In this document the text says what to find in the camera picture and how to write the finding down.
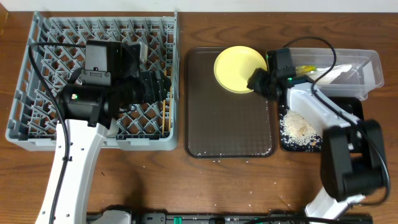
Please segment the long wooden chopstick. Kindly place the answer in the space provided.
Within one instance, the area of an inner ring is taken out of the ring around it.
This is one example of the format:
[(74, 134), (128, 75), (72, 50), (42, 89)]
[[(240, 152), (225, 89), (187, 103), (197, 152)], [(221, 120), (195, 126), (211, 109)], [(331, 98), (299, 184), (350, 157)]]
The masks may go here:
[(162, 102), (162, 137), (163, 138), (165, 133), (165, 106), (166, 106), (166, 101), (163, 100)]

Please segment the yellow plate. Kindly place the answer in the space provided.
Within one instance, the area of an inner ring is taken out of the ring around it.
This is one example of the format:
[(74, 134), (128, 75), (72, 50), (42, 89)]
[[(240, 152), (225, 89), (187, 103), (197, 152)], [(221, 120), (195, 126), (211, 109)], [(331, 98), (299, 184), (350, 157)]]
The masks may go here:
[(247, 87), (255, 69), (267, 70), (264, 57), (256, 50), (246, 46), (234, 46), (223, 50), (214, 63), (214, 74), (218, 83), (232, 93), (252, 92)]

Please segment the green orange snack wrapper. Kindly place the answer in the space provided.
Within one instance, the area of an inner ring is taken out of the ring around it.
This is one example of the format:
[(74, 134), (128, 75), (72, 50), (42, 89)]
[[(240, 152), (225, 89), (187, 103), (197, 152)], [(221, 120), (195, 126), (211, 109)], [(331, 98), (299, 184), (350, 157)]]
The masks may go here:
[(307, 73), (314, 72), (317, 70), (317, 67), (314, 65), (301, 65), (295, 67), (296, 75), (306, 75)]

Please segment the white paper napkin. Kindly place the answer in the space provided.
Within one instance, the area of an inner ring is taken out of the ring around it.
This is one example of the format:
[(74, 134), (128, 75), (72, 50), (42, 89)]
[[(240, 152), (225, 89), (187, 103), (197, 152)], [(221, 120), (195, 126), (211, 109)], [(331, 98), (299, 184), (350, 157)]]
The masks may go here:
[[(328, 69), (329, 69), (329, 67), (317, 68), (316, 71), (307, 73), (306, 75), (315, 81), (317, 78), (319, 78), (321, 75), (323, 75)], [(317, 81), (317, 85), (329, 85), (334, 79), (336, 79), (342, 73), (348, 72), (351, 69), (352, 69), (351, 64), (343, 64), (343, 65), (334, 66), (333, 69), (329, 73), (327, 73), (323, 78), (321, 78), (319, 81)]]

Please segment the short wooden chopstick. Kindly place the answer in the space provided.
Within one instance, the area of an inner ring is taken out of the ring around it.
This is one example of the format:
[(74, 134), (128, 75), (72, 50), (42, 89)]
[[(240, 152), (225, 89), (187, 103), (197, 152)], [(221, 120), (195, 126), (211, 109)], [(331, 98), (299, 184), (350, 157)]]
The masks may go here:
[[(173, 69), (172, 67), (170, 68), (170, 80), (173, 80)], [(172, 127), (172, 99), (173, 99), (173, 85), (170, 87), (170, 98), (169, 98), (169, 126), (168, 126), (168, 132), (170, 132), (171, 127)]]

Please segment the white cup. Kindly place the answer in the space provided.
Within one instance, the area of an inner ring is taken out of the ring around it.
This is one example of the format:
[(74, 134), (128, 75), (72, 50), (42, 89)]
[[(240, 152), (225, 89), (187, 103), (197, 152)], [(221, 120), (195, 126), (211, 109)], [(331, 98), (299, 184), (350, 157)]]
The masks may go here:
[(119, 127), (117, 125), (117, 121), (115, 119), (112, 119), (111, 125), (110, 125), (108, 133), (107, 133), (107, 137), (114, 138), (117, 135), (118, 131), (119, 131)]

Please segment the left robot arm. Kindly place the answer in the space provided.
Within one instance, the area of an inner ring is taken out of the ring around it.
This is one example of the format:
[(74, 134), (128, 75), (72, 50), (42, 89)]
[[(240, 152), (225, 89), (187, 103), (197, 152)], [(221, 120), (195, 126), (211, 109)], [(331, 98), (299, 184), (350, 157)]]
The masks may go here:
[(85, 64), (57, 95), (55, 155), (37, 223), (84, 223), (93, 173), (121, 113), (166, 99), (172, 86), (160, 70), (140, 71), (148, 47), (141, 42), (89, 40)]

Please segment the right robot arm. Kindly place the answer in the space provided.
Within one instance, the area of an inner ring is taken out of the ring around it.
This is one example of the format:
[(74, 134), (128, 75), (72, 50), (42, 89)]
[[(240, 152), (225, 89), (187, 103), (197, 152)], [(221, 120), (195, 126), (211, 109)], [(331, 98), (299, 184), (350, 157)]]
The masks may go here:
[(248, 88), (272, 100), (283, 101), (321, 136), (322, 189), (305, 207), (312, 223), (339, 219), (354, 205), (384, 188), (385, 202), (391, 191), (382, 129), (375, 120), (348, 113), (318, 88), (317, 83), (337, 71), (336, 51), (332, 63), (320, 68), (306, 61), (294, 62), (291, 48), (267, 52), (267, 69), (256, 68)]

